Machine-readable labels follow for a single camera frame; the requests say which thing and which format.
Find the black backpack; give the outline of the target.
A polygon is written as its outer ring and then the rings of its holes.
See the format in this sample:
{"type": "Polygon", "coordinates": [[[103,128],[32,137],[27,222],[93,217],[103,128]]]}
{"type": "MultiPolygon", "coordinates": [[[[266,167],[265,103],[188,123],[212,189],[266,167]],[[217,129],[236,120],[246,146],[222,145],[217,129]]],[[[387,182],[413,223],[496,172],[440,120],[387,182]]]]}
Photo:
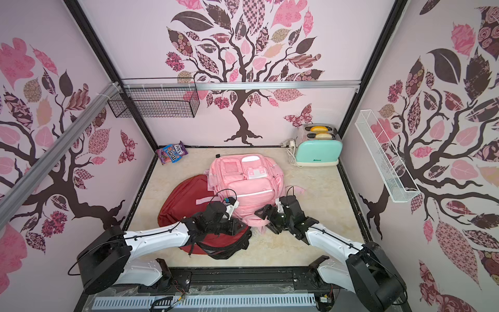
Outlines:
{"type": "Polygon", "coordinates": [[[249,247],[251,237],[252,231],[249,228],[234,236],[209,234],[204,240],[182,246],[181,249],[189,255],[206,255],[215,260],[226,260],[239,250],[246,250],[249,247]]]}

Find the red backpack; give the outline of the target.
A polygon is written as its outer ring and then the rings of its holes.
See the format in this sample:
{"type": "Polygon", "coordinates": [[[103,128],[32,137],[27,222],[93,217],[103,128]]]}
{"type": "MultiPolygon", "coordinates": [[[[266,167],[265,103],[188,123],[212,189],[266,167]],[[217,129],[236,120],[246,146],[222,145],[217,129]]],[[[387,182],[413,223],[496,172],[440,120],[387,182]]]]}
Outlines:
{"type": "Polygon", "coordinates": [[[158,225],[169,226],[205,211],[214,192],[207,189],[207,176],[195,175],[181,182],[168,196],[157,217],[158,225]]]}

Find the pink backpack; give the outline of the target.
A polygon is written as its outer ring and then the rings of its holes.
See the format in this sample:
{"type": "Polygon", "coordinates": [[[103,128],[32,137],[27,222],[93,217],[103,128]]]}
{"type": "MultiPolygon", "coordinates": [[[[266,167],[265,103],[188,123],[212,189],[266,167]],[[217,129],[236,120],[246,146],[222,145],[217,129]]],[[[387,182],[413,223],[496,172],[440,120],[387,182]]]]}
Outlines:
{"type": "Polygon", "coordinates": [[[249,227],[266,227],[268,221],[255,216],[256,210],[274,205],[277,198],[294,195],[286,187],[284,173],[272,158],[258,153],[216,158],[207,176],[207,189],[214,192],[208,204],[234,197],[239,202],[232,214],[249,227]]]}

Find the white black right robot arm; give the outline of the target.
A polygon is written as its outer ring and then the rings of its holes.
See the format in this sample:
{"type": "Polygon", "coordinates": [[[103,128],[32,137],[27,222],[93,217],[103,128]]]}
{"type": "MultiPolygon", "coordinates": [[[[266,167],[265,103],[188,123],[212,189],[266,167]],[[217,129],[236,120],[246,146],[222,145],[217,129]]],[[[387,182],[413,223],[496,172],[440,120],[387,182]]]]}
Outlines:
{"type": "Polygon", "coordinates": [[[255,216],[267,221],[275,234],[288,231],[297,240],[326,252],[330,258],[315,270],[320,279],[355,293],[368,311],[386,311],[408,302],[407,286],[384,252],[374,241],[359,243],[308,217],[296,196],[284,196],[274,205],[256,210],[255,216]]]}

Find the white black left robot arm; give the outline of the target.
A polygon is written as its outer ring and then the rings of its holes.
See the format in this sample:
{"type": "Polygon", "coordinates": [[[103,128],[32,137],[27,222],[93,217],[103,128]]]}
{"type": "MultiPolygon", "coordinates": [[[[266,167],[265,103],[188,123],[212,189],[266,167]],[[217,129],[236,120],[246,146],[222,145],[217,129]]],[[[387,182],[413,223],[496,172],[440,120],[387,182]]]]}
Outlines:
{"type": "Polygon", "coordinates": [[[175,224],[146,231],[105,230],[78,256],[75,266],[87,295],[113,285],[136,284],[158,289],[171,276],[163,259],[140,261],[142,256],[167,248],[199,246],[213,259],[228,259],[249,246],[250,228],[232,213],[239,203],[211,202],[202,212],[175,224]]]}

